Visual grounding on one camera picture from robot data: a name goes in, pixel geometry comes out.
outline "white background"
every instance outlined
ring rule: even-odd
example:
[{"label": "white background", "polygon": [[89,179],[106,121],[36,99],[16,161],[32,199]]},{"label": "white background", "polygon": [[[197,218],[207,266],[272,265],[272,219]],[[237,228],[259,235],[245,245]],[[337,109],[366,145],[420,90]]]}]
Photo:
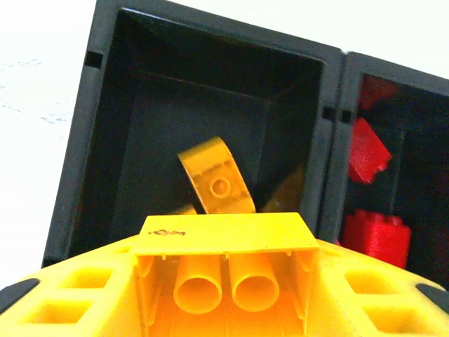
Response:
[{"label": "white background", "polygon": [[[449,79],[445,1],[176,2]],[[40,268],[94,6],[0,0],[0,289]]]}]

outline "black plastic container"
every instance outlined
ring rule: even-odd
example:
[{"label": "black plastic container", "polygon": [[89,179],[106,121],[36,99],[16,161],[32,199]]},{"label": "black plastic container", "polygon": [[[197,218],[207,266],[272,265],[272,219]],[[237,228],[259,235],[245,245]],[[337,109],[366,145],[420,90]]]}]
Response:
[{"label": "black plastic container", "polygon": [[220,136],[260,209],[299,165],[316,228],[343,55],[165,1],[99,0],[43,265],[199,203],[177,153]]},{"label": "black plastic container", "polygon": [[[398,92],[359,109],[365,75]],[[352,126],[363,117],[391,152],[370,185],[348,179]],[[348,213],[365,209],[402,217],[412,229],[407,269],[449,287],[449,81],[390,62],[347,56],[318,238],[335,242]]]}]

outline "red plastic piece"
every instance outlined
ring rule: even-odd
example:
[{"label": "red plastic piece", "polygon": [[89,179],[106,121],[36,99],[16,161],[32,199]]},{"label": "red plastic piece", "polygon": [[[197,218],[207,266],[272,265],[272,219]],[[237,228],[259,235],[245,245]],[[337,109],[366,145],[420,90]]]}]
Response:
[{"label": "red plastic piece", "polygon": [[349,177],[356,183],[371,184],[374,175],[387,168],[391,154],[365,119],[359,118],[352,131]]},{"label": "red plastic piece", "polygon": [[411,234],[398,216],[357,209],[346,217],[342,246],[405,268]]},{"label": "red plastic piece", "polygon": [[363,78],[358,106],[363,110],[369,110],[377,101],[388,98],[397,92],[398,87],[393,82],[366,75]]}]

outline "yellow plastic tube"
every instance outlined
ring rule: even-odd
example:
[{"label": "yellow plastic tube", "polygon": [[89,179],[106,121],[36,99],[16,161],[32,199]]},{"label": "yellow plastic tube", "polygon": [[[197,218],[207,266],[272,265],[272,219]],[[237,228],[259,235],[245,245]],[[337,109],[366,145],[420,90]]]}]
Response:
[{"label": "yellow plastic tube", "polygon": [[258,312],[279,297],[279,285],[268,256],[262,253],[229,256],[232,298],[239,308]]},{"label": "yellow plastic tube", "polygon": [[214,310],[222,300],[220,257],[181,256],[173,297],[176,305],[189,314]]}]

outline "yellow curved lego piece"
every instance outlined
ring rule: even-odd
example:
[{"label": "yellow curved lego piece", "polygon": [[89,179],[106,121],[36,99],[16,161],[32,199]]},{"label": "yellow curved lego piece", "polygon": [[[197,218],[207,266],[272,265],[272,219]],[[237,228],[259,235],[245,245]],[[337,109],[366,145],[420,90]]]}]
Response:
[{"label": "yellow curved lego piece", "polygon": [[[315,240],[297,213],[151,216],[139,235],[30,277],[41,283],[0,315],[2,337],[443,337],[449,331],[449,315],[415,288],[439,285]],[[268,283],[233,294],[251,277]],[[268,296],[260,301],[261,295]]]},{"label": "yellow curved lego piece", "polygon": [[207,214],[255,212],[239,168],[221,138],[178,156]]}]

